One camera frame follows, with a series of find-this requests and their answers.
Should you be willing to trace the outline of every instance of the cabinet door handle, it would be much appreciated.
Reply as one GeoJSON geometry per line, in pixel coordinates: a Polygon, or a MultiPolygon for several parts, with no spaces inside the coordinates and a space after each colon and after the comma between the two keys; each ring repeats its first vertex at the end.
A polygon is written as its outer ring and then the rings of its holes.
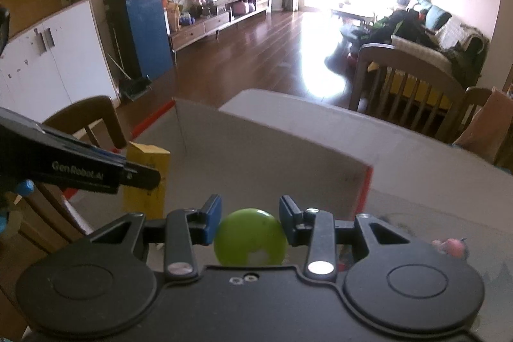
{"type": "Polygon", "coordinates": [[[47,33],[47,39],[51,43],[50,48],[55,47],[55,41],[53,41],[52,30],[50,28],[45,29],[47,33]]]}
{"type": "Polygon", "coordinates": [[[43,37],[43,33],[39,33],[38,37],[41,37],[41,44],[43,45],[43,48],[45,49],[45,53],[48,51],[46,48],[45,38],[43,37]]]}

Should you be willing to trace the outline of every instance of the wooden chair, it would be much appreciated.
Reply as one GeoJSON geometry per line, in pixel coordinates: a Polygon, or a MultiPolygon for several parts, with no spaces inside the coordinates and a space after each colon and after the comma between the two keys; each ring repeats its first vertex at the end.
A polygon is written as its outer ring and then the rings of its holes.
{"type": "MultiPolygon", "coordinates": [[[[107,96],[72,104],[48,118],[45,124],[70,135],[85,129],[91,143],[99,146],[89,126],[97,120],[103,120],[116,148],[127,145],[112,101],[107,96]]],[[[27,327],[15,296],[20,274],[47,254],[83,237],[77,222],[63,204],[58,187],[37,183],[34,193],[19,199],[16,207],[22,213],[19,230],[10,237],[0,234],[0,337],[13,341],[20,340],[27,327]]]]}
{"type": "Polygon", "coordinates": [[[44,125],[73,135],[84,129],[91,144],[100,147],[90,125],[103,120],[114,146],[122,149],[127,146],[127,140],[117,119],[116,109],[108,96],[94,96],[75,102],[50,116],[44,125]]]}
{"type": "Polygon", "coordinates": [[[468,88],[460,102],[452,126],[447,131],[445,142],[451,144],[468,128],[475,112],[484,106],[492,91],[486,88],[468,88]]]}
{"type": "Polygon", "coordinates": [[[370,95],[367,97],[365,113],[416,130],[424,135],[431,133],[433,121],[435,117],[439,116],[442,118],[442,122],[433,136],[443,140],[465,93],[463,87],[451,75],[411,54],[387,44],[367,44],[360,49],[358,55],[355,82],[349,102],[351,111],[358,110],[364,82],[369,74],[368,67],[373,62],[379,68],[376,71],[370,95]],[[402,77],[402,81],[399,91],[393,95],[391,86],[396,75],[402,77]],[[406,97],[403,96],[403,93],[408,80],[413,80],[415,85],[412,94],[406,97]],[[427,91],[419,102],[416,97],[422,82],[427,84],[427,91]],[[435,104],[430,106],[427,102],[433,94],[435,94],[436,100],[435,104]],[[393,101],[388,108],[387,104],[390,104],[391,97],[393,97],[393,101]],[[447,112],[440,111],[440,103],[444,97],[452,103],[447,112]],[[413,115],[410,113],[414,105],[417,109],[415,116],[411,119],[413,115]]]}

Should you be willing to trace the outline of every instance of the yellow block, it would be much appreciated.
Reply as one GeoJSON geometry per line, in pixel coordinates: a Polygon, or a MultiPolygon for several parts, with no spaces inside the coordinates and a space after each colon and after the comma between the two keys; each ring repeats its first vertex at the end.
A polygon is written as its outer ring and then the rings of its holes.
{"type": "Polygon", "coordinates": [[[157,169],[161,175],[161,181],[158,187],[151,191],[124,186],[123,207],[125,211],[143,212],[147,219],[162,219],[164,217],[166,179],[170,158],[170,152],[158,146],[129,143],[127,160],[157,169]]]}

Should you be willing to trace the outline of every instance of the blue cushion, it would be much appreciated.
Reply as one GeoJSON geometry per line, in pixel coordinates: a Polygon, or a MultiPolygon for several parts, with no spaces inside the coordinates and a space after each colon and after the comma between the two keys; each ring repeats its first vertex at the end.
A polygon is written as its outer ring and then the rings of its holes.
{"type": "Polygon", "coordinates": [[[422,10],[430,10],[433,4],[428,0],[416,0],[422,6],[422,10]]]}
{"type": "Polygon", "coordinates": [[[433,5],[426,15],[426,28],[432,31],[438,31],[447,23],[451,16],[449,12],[433,5]]]}

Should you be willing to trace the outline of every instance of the figurine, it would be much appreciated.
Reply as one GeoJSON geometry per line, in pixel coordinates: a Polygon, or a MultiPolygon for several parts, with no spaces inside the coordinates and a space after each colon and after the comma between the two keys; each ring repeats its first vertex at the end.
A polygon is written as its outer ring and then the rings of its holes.
{"type": "Polygon", "coordinates": [[[466,260],[469,256],[468,246],[463,239],[448,239],[444,242],[435,240],[432,245],[442,254],[451,255],[458,259],[466,260]]]}

